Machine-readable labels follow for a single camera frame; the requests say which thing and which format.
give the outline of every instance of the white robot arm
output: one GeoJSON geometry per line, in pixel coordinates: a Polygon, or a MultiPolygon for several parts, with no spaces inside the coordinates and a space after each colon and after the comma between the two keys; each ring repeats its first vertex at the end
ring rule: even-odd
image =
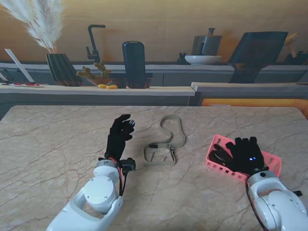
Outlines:
{"type": "Polygon", "coordinates": [[[118,214],[123,197],[119,196],[115,184],[119,181],[117,165],[112,160],[100,160],[94,169],[94,178],[67,203],[53,219],[47,231],[105,231],[118,214]],[[88,202],[102,219],[92,217],[83,207],[88,202]]]}
{"type": "Polygon", "coordinates": [[[308,230],[308,216],[304,204],[273,172],[258,172],[248,179],[248,183],[251,185],[253,203],[249,194],[248,199],[263,223],[263,228],[269,231],[308,230]]]}

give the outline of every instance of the cable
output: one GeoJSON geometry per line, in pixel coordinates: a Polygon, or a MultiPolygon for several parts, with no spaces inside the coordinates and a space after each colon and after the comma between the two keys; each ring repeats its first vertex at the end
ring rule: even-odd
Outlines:
{"type": "Polygon", "coordinates": [[[248,178],[247,178],[246,181],[245,181],[245,186],[246,186],[246,194],[247,194],[248,200],[249,200],[249,202],[250,202],[251,208],[252,208],[252,210],[253,210],[253,212],[254,212],[254,214],[255,214],[255,216],[256,216],[256,218],[257,218],[259,224],[260,224],[260,226],[262,227],[262,229],[263,229],[264,231],[269,231],[269,230],[263,225],[263,223],[262,223],[261,219],[259,218],[259,216],[258,216],[258,214],[257,214],[257,212],[256,212],[256,210],[255,210],[255,207],[254,207],[254,205],[253,205],[253,203],[252,203],[252,200],[251,200],[251,197],[250,197],[250,194],[249,194],[249,188],[248,188],[248,178]]]}
{"type": "Polygon", "coordinates": [[[113,157],[109,157],[110,160],[112,160],[114,162],[115,165],[117,165],[117,170],[119,172],[119,177],[120,177],[120,183],[119,183],[119,195],[122,196],[123,195],[123,179],[122,179],[122,173],[121,173],[121,169],[117,164],[117,161],[113,158],[113,157]]]}
{"type": "Polygon", "coordinates": [[[123,184],[123,189],[122,189],[122,195],[123,195],[124,190],[125,190],[125,185],[126,185],[126,177],[127,177],[127,175],[124,175],[124,184],[123,184]]]}

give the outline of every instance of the orange panel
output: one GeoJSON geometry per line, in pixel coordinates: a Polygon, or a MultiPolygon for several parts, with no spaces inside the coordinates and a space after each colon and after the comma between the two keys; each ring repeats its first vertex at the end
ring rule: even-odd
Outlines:
{"type": "Polygon", "coordinates": [[[308,100],[303,99],[203,99],[201,106],[296,107],[308,119],[308,100]]]}

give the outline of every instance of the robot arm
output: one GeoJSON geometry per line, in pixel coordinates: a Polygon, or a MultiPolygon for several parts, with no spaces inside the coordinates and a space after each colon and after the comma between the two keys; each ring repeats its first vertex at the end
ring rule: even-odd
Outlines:
{"type": "Polygon", "coordinates": [[[112,160],[99,161],[93,173],[94,177],[53,219],[47,231],[107,230],[123,204],[123,197],[115,190],[119,173],[112,160]],[[104,217],[98,219],[83,211],[86,202],[104,217]]]}
{"type": "Polygon", "coordinates": [[[305,206],[271,171],[261,171],[248,179],[253,207],[267,230],[306,231],[305,206]]]}
{"type": "Polygon", "coordinates": [[[47,231],[106,231],[123,204],[122,173],[126,179],[128,172],[136,168],[131,158],[120,160],[125,142],[130,140],[135,122],[127,120],[130,115],[117,118],[110,128],[105,158],[99,158],[94,169],[94,177],[60,211],[47,228],[47,231]],[[120,180],[119,193],[116,183],[120,180]],[[102,213],[102,219],[91,216],[83,208],[88,203],[102,213]]]}
{"type": "Polygon", "coordinates": [[[265,167],[257,139],[236,138],[235,144],[230,142],[226,146],[232,153],[232,170],[249,176],[246,192],[261,227],[269,231],[307,231],[308,216],[304,204],[265,167]]]}

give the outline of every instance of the red wire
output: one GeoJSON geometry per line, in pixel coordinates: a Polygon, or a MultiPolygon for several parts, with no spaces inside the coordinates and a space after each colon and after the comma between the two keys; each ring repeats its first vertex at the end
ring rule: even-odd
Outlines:
{"type": "MultiPolygon", "coordinates": [[[[109,157],[109,159],[111,159],[114,162],[114,164],[117,164],[117,161],[113,157],[109,157]]],[[[120,184],[123,186],[123,179],[122,179],[121,169],[120,169],[120,167],[117,167],[117,169],[118,169],[119,175],[120,175],[120,181],[121,181],[120,184]]]]}

